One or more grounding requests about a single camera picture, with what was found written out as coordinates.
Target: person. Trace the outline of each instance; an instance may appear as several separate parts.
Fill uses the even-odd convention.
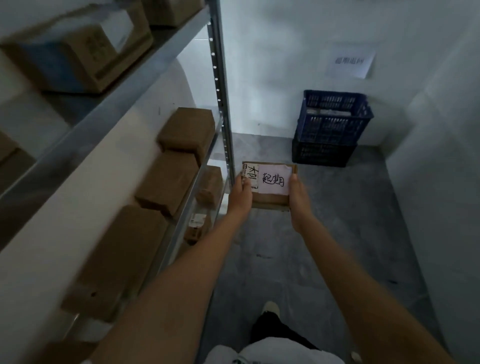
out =
[[[302,235],[334,296],[363,362],[454,363],[428,331],[330,236],[313,215],[306,188],[295,174],[289,181],[289,196],[293,228]],[[87,362],[193,363],[216,279],[251,207],[250,180],[238,176],[227,214],[127,307]],[[265,310],[252,329],[249,346],[240,353],[217,346],[206,363],[342,363],[282,324],[276,304],[268,303]]]

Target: leg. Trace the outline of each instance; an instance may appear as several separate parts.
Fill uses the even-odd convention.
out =
[[[309,349],[318,350],[315,345],[303,336],[300,336],[287,325],[283,324],[276,313],[264,311],[252,327],[250,344],[269,337],[290,339]]]

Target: plastic crate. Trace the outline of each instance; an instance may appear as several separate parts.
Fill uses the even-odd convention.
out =
[[[348,111],[351,116],[318,115],[320,110]],[[297,124],[298,140],[352,146],[373,118],[367,96],[351,92],[305,90]]]
[[[327,143],[301,142],[297,134],[292,140],[292,161],[299,164],[344,167],[357,145],[342,146]]]

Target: person's right arm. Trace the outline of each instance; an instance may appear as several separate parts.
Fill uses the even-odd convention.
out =
[[[305,186],[290,178],[294,229],[312,254],[364,363],[454,363],[430,333],[374,281],[313,215]]]

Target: gray floor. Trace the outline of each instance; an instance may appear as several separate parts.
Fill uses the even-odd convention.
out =
[[[236,170],[243,160],[291,163],[291,139],[234,134]],[[299,165],[313,211],[374,279],[439,340],[441,334],[383,156],[358,147],[346,168]],[[332,295],[289,212],[253,209],[217,281],[197,362],[215,345],[240,351],[266,301],[281,319],[322,350],[342,358],[349,335]]]

